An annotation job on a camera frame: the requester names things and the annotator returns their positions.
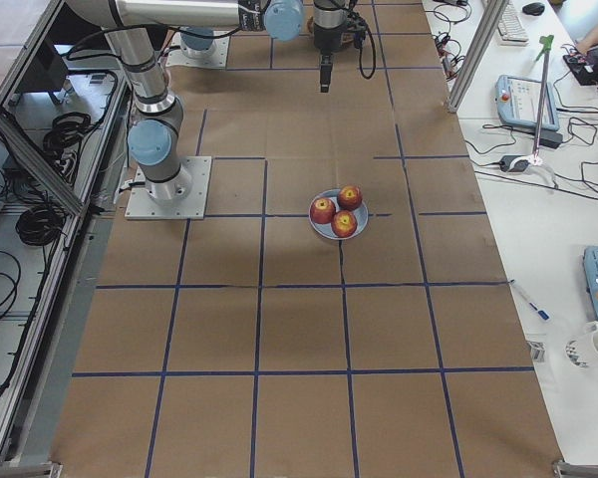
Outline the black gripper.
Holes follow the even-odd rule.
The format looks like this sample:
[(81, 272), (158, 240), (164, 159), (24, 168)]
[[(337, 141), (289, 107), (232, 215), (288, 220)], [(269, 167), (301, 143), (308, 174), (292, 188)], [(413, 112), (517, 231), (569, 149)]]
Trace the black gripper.
[(341, 47), (343, 33), (343, 23), (332, 27), (324, 27), (317, 20), (313, 22), (314, 46), (319, 51), (321, 93), (330, 91), (332, 70), (327, 67), (332, 65), (333, 54)]

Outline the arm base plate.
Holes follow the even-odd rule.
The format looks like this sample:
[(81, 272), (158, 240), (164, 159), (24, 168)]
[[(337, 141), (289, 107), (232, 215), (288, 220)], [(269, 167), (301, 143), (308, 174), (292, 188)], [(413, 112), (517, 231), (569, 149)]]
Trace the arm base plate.
[(139, 166), (125, 216), (130, 220), (204, 218), (211, 176), (211, 156), (186, 156), (178, 176), (165, 183), (151, 182)]
[(167, 50), (167, 67), (183, 66), (201, 69), (224, 69), (228, 58), (229, 39), (214, 40), (207, 50), (194, 50), (175, 34)]

